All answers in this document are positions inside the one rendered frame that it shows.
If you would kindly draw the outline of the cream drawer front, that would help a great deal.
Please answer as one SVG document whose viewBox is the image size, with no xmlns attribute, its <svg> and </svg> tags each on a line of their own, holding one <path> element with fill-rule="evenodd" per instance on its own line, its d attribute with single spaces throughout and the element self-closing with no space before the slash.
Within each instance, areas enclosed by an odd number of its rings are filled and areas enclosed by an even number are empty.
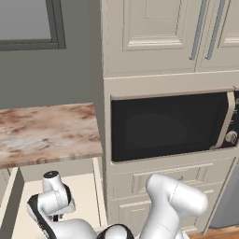
<svg viewBox="0 0 239 239">
<path fill-rule="evenodd" d="M 214 210 L 222 184 L 199 187 L 208 198 L 208 208 L 200 217 L 186 218 L 181 222 L 181 229 L 186 233 L 203 232 Z M 121 223 L 130 228 L 134 235 L 141 232 L 150 209 L 151 200 L 147 194 L 108 202 L 108 223 Z"/>
<path fill-rule="evenodd" d="M 232 161 L 233 158 L 228 158 L 170 169 L 113 175 L 112 197 L 119 199 L 145 194 L 147 179 L 155 173 L 170 176 L 189 185 L 218 183 L 225 179 Z"/>
</svg>

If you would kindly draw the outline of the open cream drawer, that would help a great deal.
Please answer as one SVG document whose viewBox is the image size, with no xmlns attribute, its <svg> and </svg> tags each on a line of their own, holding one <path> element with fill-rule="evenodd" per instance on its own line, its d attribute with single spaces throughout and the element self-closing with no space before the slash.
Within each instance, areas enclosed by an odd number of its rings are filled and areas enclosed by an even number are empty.
<svg viewBox="0 0 239 239">
<path fill-rule="evenodd" d="M 96 232 L 107 226 L 100 171 L 96 158 L 15 167 L 0 206 L 0 239 L 47 239 L 28 215 L 27 201 L 41 193 L 42 177 L 58 171 L 75 200 L 76 211 L 63 219 L 83 218 Z"/>
</svg>

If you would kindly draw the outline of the black microwave oven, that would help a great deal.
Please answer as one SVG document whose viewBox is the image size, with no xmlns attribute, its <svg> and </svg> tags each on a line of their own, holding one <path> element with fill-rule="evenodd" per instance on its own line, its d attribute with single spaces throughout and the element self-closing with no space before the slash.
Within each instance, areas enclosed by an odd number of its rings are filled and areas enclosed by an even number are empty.
<svg viewBox="0 0 239 239">
<path fill-rule="evenodd" d="M 228 109 L 227 92 L 209 92 L 111 102 L 111 159 L 125 162 L 210 150 Z M 228 132 L 239 141 L 239 91 Z"/>
</svg>

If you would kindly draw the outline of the wide cream cupboard door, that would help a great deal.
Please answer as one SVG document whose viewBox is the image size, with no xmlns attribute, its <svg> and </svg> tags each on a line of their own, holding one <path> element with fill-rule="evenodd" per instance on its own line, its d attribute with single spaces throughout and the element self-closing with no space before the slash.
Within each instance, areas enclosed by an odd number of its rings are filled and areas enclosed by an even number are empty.
<svg viewBox="0 0 239 239">
<path fill-rule="evenodd" d="M 102 0 L 104 76 L 191 72 L 202 0 Z"/>
</svg>

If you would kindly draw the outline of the white microwave knob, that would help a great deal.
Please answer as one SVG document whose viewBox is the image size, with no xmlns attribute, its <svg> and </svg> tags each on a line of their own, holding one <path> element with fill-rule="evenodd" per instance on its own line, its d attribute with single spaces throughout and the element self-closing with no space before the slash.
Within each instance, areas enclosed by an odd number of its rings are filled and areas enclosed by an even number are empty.
<svg viewBox="0 0 239 239">
<path fill-rule="evenodd" d="M 237 139 L 237 132 L 236 131 L 230 131 L 226 134 L 225 140 L 229 143 L 234 144 Z"/>
</svg>

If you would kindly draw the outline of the narrow cream cupboard door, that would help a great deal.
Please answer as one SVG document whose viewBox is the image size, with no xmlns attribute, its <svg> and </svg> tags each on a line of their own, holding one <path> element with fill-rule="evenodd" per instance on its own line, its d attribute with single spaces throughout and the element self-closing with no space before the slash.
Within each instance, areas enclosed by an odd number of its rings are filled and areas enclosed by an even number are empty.
<svg viewBox="0 0 239 239">
<path fill-rule="evenodd" d="M 239 70 L 239 0 L 226 0 L 212 58 L 206 60 L 220 0 L 209 0 L 204 18 L 196 72 Z"/>
</svg>

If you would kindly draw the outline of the grey window frame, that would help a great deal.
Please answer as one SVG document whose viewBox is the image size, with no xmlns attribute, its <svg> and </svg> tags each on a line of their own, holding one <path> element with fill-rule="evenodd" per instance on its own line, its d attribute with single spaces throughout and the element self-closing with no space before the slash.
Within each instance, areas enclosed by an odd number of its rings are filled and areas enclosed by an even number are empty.
<svg viewBox="0 0 239 239">
<path fill-rule="evenodd" d="M 0 51 L 65 48 L 61 0 L 0 0 Z"/>
</svg>

